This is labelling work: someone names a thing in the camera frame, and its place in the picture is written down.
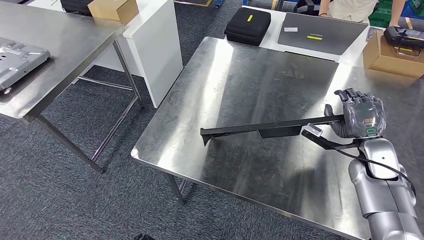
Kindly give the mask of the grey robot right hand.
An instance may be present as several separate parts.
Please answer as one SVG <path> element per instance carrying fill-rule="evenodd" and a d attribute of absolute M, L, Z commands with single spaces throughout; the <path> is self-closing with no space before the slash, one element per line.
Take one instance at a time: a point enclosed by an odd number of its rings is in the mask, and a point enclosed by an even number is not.
<path fill-rule="evenodd" d="M 336 90 L 342 103 L 344 122 L 332 122 L 334 133 L 344 139 L 361 139 L 381 136 L 386 129 L 383 101 L 353 88 Z"/>

